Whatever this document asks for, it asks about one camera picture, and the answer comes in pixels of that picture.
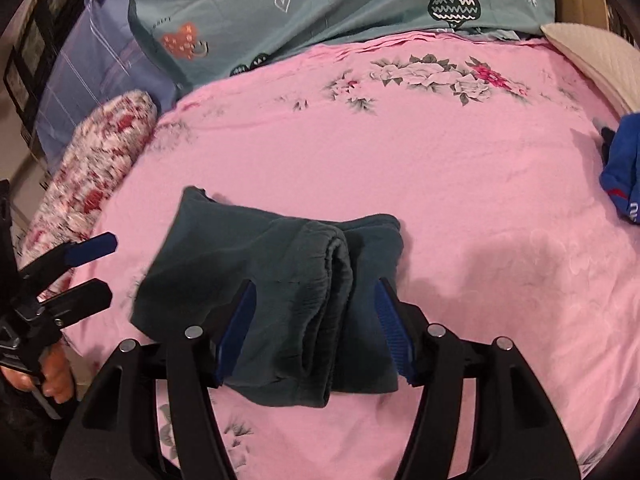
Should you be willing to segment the left hand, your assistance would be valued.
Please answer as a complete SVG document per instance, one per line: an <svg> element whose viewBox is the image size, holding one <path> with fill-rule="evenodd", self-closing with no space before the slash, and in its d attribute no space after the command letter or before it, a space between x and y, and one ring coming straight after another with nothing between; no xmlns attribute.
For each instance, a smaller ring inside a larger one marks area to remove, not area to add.
<svg viewBox="0 0 640 480"><path fill-rule="evenodd" d="M62 404L75 395L72 369L62 342L57 342L46 352L41 361L41 370L44 377L41 388L46 398L52 398L56 403ZM4 366L1 367L1 371L17 390L31 392L36 388L32 376Z"/></svg>

